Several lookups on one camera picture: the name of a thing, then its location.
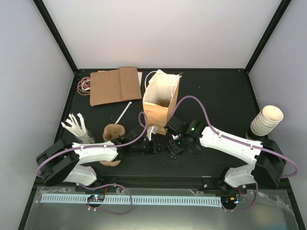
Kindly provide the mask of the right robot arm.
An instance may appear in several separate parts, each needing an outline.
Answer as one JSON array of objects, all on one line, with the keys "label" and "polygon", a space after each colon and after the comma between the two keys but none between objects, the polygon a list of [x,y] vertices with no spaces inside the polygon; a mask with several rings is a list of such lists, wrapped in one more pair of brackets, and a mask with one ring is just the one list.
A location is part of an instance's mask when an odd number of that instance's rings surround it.
[{"label": "right robot arm", "polygon": [[198,120],[187,124],[173,116],[164,126],[172,135],[166,147],[171,158],[190,152],[201,153],[201,148],[211,148],[236,157],[245,165],[227,168],[217,181],[223,193],[230,193],[244,184],[257,183],[269,189],[279,185],[286,161],[277,143],[271,139],[252,141],[205,126]]}]

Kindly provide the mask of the black printed coffee cup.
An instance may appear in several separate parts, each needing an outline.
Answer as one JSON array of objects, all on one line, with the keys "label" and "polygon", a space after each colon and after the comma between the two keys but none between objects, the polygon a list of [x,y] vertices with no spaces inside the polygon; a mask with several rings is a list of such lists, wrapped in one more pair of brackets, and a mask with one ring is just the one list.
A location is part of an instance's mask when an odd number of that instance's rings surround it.
[{"label": "black printed coffee cup", "polygon": [[170,158],[177,159],[185,149],[179,147],[176,144],[168,143],[167,150],[168,150],[168,155],[170,156]]}]

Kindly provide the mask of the single cardboard cup carrier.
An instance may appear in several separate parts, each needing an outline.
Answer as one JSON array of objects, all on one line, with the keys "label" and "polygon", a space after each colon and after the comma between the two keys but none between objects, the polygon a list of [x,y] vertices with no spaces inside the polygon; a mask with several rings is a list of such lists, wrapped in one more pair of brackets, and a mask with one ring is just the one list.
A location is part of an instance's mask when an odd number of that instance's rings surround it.
[{"label": "single cardboard cup carrier", "polygon": [[158,100],[156,104],[161,107],[168,107],[170,104],[170,100]]}]

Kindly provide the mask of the yellow paper takeout bag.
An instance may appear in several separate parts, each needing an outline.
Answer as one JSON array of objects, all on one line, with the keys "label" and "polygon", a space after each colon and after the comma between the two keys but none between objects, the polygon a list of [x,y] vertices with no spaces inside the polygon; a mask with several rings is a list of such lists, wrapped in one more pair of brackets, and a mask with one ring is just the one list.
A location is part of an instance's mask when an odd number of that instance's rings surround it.
[{"label": "yellow paper takeout bag", "polygon": [[142,104],[148,126],[156,126],[157,133],[165,135],[165,125],[171,118],[178,97],[182,74],[167,74],[162,70],[151,71],[145,77]]}]

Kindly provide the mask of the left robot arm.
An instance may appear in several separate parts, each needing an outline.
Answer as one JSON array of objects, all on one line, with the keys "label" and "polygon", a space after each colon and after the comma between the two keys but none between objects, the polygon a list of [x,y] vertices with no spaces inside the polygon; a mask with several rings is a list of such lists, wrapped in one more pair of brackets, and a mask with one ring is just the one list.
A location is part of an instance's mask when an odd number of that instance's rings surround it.
[{"label": "left robot arm", "polygon": [[46,186],[71,182],[98,191],[103,186],[103,179],[89,163],[111,163],[161,152],[165,145],[154,137],[156,129],[155,126],[147,130],[136,126],[127,134],[97,144],[83,144],[62,138],[36,158],[37,176],[42,178]]}]

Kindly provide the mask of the cardboard cup carrier stack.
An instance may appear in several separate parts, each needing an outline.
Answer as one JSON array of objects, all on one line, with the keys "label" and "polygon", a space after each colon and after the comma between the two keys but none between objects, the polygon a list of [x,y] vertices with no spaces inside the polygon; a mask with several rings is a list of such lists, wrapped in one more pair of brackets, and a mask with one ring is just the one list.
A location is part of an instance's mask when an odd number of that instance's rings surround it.
[{"label": "cardboard cup carrier stack", "polygon": [[[119,124],[109,124],[105,127],[103,133],[103,139],[105,142],[117,139],[118,137],[125,134],[125,128]],[[120,164],[121,160],[117,161],[100,161],[100,163],[104,166],[117,166]]]}]

